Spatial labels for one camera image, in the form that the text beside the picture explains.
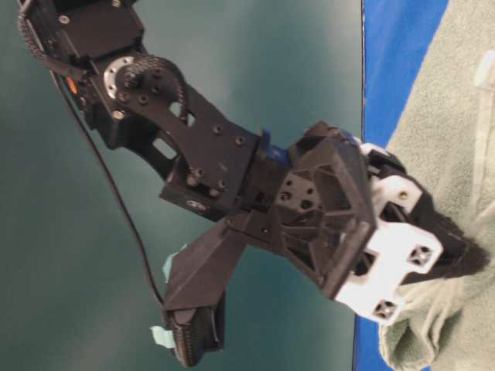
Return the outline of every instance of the green towel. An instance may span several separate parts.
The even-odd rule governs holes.
[[[389,149],[432,193],[437,209],[493,254],[495,66],[490,70],[489,53],[485,74],[480,67],[491,49],[495,1],[450,0]],[[488,82],[481,83],[483,78]],[[473,276],[408,285],[400,292],[404,311],[392,326],[380,328],[381,355],[389,366],[495,369],[493,260]]]

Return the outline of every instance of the black wire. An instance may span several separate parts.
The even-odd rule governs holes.
[[[29,14],[29,10],[32,7],[33,2],[34,2],[33,0],[26,0],[26,2],[24,2],[24,4],[22,4],[22,5],[21,5],[21,2],[19,2],[19,4],[21,5],[21,10],[20,10],[19,14],[25,15],[25,17],[23,17],[24,23],[25,23],[25,30],[29,31],[29,34],[30,34],[29,38],[32,40],[32,42],[34,44],[36,44],[36,48],[39,50],[39,52],[45,54],[43,51],[43,46],[41,45],[41,42],[39,41],[39,37],[38,37],[35,29],[30,27],[29,19],[26,16]],[[101,157],[101,154],[98,151],[97,146],[95,145],[93,139],[91,138],[91,136],[87,132],[86,128],[84,127],[82,120],[77,115],[76,111],[74,110],[74,107],[71,104],[70,99],[66,94],[66,91],[62,88],[62,84],[60,82],[60,76],[50,69],[49,69],[49,74],[52,77],[53,83],[55,84],[57,90],[62,95],[64,104],[67,106],[70,114],[72,115],[73,119],[76,121],[77,126],[79,127],[79,129],[83,133],[83,136],[86,138],[87,143],[89,144],[91,151],[93,152],[93,154],[94,154],[95,158],[97,159],[97,162],[98,162],[99,166],[101,167],[108,183],[110,184],[111,190],[112,190],[112,192],[113,192],[113,194],[117,200],[117,204],[119,206],[119,209],[124,214],[124,218],[127,221],[129,228],[131,229],[132,234],[134,234],[136,241],[138,242],[139,253],[141,254],[142,263],[145,267],[146,279],[148,281],[149,286],[152,289],[153,296],[155,297],[155,300],[159,303],[159,305],[162,307],[163,306],[163,298],[160,295],[158,288],[156,286],[155,279],[153,278],[153,273],[152,273],[152,270],[151,270],[150,265],[149,265],[149,259],[148,259],[148,254],[146,253],[145,245],[142,242],[141,235],[139,234],[134,222],[132,221],[131,215],[129,214],[127,207],[124,204],[124,200],[122,199],[121,193],[118,191],[118,187],[115,184],[113,177],[111,176],[110,170],[108,170],[108,167],[106,166],[103,158]]]
[[[105,164],[103,158],[101,157],[101,154],[97,149],[97,146],[95,145],[93,139],[91,138],[91,136],[87,132],[86,128],[84,127],[82,120],[77,115],[76,111],[74,110],[74,107],[70,103],[70,100],[69,100],[66,92],[62,88],[61,83],[60,83],[60,77],[58,75],[56,75],[53,71],[50,71],[50,75],[53,79],[53,82],[55,83],[56,88],[62,94],[63,102],[65,103],[65,105],[69,109],[69,112],[71,113],[71,116],[73,117],[73,119],[77,122],[77,126],[82,131],[83,136],[86,138],[87,143],[89,144],[91,151],[93,152],[95,158],[97,159],[99,166],[101,167],[101,170],[103,171],[103,173],[105,174],[105,177],[107,178],[108,184],[110,185],[111,190],[112,190],[112,192],[113,192],[113,194],[117,200],[117,204],[118,204],[120,210],[122,211],[122,213],[124,214],[124,218],[127,221],[129,228],[132,231],[132,234],[134,234],[134,237],[135,237],[136,241],[138,242],[139,253],[141,254],[142,262],[143,262],[144,267],[145,267],[146,278],[147,278],[148,283],[149,283],[149,285],[153,291],[153,296],[155,296],[155,299],[160,304],[160,306],[163,306],[163,298],[160,295],[158,288],[156,286],[156,283],[155,283],[155,279],[153,278],[153,273],[152,273],[152,270],[149,266],[149,259],[148,259],[148,254],[146,253],[145,245],[143,244],[142,238],[141,238],[134,222],[132,221],[131,215],[129,214],[127,207],[124,204],[124,200],[122,199],[121,193],[119,192],[119,190],[117,188],[117,184],[115,184],[115,181],[114,181],[113,177],[111,176],[110,170],[108,170],[108,167]]]

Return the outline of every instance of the screw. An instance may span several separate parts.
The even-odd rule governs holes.
[[[203,205],[202,203],[198,203],[197,201],[194,201],[190,199],[187,201],[187,206],[192,207],[193,209],[199,210],[199,211],[205,211],[207,207]]]
[[[68,25],[70,23],[70,18],[67,17],[66,15],[61,15],[59,17],[59,22],[62,23],[63,25]]]
[[[235,144],[238,145],[239,147],[242,147],[242,145],[244,144],[244,137],[236,137]]]
[[[282,192],[282,194],[280,195],[282,201],[288,201],[291,199],[291,197],[292,195],[289,192]]]
[[[125,117],[125,113],[122,112],[122,111],[113,111],[111,113],[111,116],[115,119],[115,120],[122,120],[124,117]]]
[[[154,87],[152,87],[152,93],[154,93],[155,95],[160,95],[162,92],[162,88],[159,87],[158,85],[155,85]]]
[[[213,127],[213,133],[215,133],[216,135],[222,134],[222,127],[220,125],[215,125]]]
[[[217,190],[215,188],[210,189],[210,196],[212,196],[214,198],[217,198],[219,195],[220,195],[220,191],[219,190]]]
[[[186,183],[189,187],[196,187],[199,184],[192,174],[187,176]]]
[[[161,68],[155,68],[153,70],[152,75],[153,75],[154,79],[157,79],[157,80],[161,79],[162,78],[162,69]]]
[[[201,168],[197,168],[196,170],[194,170],[194,175],[197,178],[201,178],[203,176],[203,170]]]
[[[139,98],[138,98],[138,102],[139,102],[139,104],[141,104],[142,106],[145,106],[146,104],[148,104],[148,102],[149,102],[149,98],[148,98],[148,96],[147,96],[147,95],[142,94],[142,95],[140,95],[140,96],[139,96]]]
[[[138,87],[139,84],[141,83],[142,77],[139,75],[136,75],[133,72],[126,72],[125,73],[125,86],[126,87]]]
[[[119,93],[117,95],[117,99],[122,102],[122,103],[127,103],[129,102],[129,99],[131,98],[131,96],[129,95],[129,93],[126,93],[126,92],[122,92],[122,93]]]

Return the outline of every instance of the green wall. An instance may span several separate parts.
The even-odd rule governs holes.
[[[360,4],[141,0],[148,50],[233,122],[290,145],[324,119],[360,131]],[[159,310],[135,242],[49,74],[0,11],[0,369],[181,369],[153,344]],[[100,148],[101,140],[97,137]],[[158,198],[125,150],[103,149],[154,271],[211,226]],[[348,370],[353,314],[288,262],[249,249],[227,292],[227,346],[201,370]]]

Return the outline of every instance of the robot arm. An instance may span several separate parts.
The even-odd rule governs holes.
[[[109,149],[133,151],[162,177],[163,199],[216,222],[166,264],[162,316],[184,366],[224,346],[225,286],[248,244],[382,324],[404,304],[399,285],[482,269],[479,247],[395,156],[322,121],[286,150],[228,121],[146,52],[133,3],[26,0],[19,28]]]

